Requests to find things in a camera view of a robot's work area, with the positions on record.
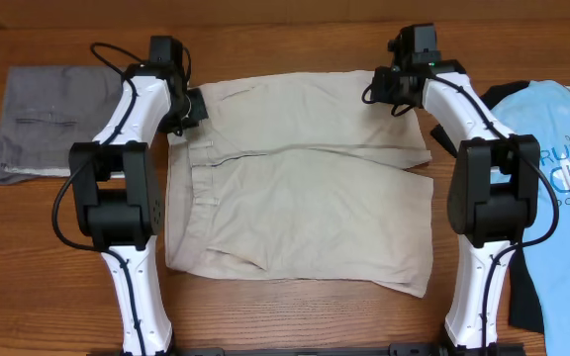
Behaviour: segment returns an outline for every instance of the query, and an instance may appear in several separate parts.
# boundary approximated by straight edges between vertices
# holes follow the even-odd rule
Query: wooden table
[[[388,64],[386,41],[410,23],[249,26],[148,30],[0,32],[0,109],[11,65],[99,64],[94,41],[145,55],[148,37],[169,34],[193,55],[192,84],[292,71],[346,71]],[[477,92],[520,79],[570,84],[570,21],[447,22],[437,24],[444,58],[457,58]],[[119,64],[128,60],[111,56]],[[372,283],[345,281],[214,281],[164,268],[162,297],[182,347],[228,349],[363,347],[435,340],[454,290],[457,237],[445,199],[453,160],[428,135],[433,118],[419,111],[432,163],[413,169],[434,178],[434,267],[422,300]],[[165,180],[165,139],[154,145]],[[83,355],[117,349],[122,329],[107,268],[92,253],[60,244],[49,221],[62,180],[0,186],[0,355]],[[80,236],[73,202],[61,225]],[[85,237],[78,240],[89,242]],[[509,283],[499,312],[501,341],[524,342],[543,355],[540,335],[507,326]]]

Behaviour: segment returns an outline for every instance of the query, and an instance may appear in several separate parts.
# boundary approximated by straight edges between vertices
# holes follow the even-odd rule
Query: folded fabric
[[[67,176],[72,144],[111,118],[120,76],[100,66],[11,67],[0,121],[0,184]]]
[[[430,160],[413,111],[361,93],[372,73],[207,84],[209,119],[169,136],[166,263],[225,279],[357,279],[421,297]]]
[[[540,169],[558,199],[557,230],[523,254],[542,306],[547,354],[570,355],[570,90],[552,81],[531,82],[505,98],[493,113],[517,134],[533,134],[538,139]],[[537,217],[523,240],[545,234],[552,218],[548,194],[540,187]]]

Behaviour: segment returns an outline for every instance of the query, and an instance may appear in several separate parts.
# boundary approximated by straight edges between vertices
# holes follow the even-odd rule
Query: gray folded cloth
[[[69,175],[72,144],[99,133],[121,96],[120,75],[107,67],[11,67],[0,122],[0,184]]]

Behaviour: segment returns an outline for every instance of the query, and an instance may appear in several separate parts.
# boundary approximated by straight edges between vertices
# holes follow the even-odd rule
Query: blue t-shirt
[[[540,169],[558,198],[557,230],[545,242],[526,248],[524,257],[542,306],[547,355],[570,355],[570,91],[553,81],[531,82],[492,113],[515,133],[536,137]],[[537,217],[524,241],[544,235],[553,218],[549,196],[539,184]]]

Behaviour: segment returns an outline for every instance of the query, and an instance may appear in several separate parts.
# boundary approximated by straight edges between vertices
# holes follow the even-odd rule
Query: beige cloth
[[[369,280],[422,297],[432,181],[417,117],[359,97],[372,73],[202,86],[210,119],[169,136],[166,263],[219,279]]]

